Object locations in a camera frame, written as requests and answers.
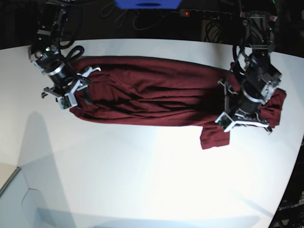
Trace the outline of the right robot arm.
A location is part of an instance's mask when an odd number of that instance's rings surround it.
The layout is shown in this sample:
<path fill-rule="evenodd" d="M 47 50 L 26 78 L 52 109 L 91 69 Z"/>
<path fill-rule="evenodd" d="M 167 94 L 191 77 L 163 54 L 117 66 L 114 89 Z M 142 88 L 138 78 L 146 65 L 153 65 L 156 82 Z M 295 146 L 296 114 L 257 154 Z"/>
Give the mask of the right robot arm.
<path fill-rule="evenodd" d="M 70 8 L 90 3 L 89 0 L 47 0 L 39 14 L 35 41 L 28 48 L 30 62 L 53 82 L 52 87 L 43 89 L 41 98 L 53 95 L 62 110 L 78 105 L 75 93 L 79 91 L 83 93 L 85 102 L 92 104 L 89 93 L 91 80 L 88 77 L 95 71 L 101 71 L 98 66 L 87 66 L 81 72 L 72 68 L 71 63 L 85 51 L 83 46 L 73 45 L 76 35 L 73 35 L 66 45 L 61 44 Z"/>

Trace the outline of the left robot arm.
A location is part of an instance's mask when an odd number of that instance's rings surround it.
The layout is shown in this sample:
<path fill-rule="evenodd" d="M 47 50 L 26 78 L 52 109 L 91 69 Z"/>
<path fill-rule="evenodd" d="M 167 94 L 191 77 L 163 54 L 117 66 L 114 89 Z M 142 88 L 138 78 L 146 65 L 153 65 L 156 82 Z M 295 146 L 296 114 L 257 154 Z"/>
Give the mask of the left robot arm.
<path fill-rule="evenodd" d="M 230 71 L 240 89 L 235 91 L 228 79 L 219 80 L 224 87 L 224 111 L 215 120 L 225 133 L 235 126 L 255 126 L 271 133 L 269 121 L 259 108 L 265 105 L 281 83 L 281 73 L 271 64 L 274 32 L 271 23 L 277 16 L 266 11 L 241 11 L 245 35 L 239 46 L 233 46 Z"/>

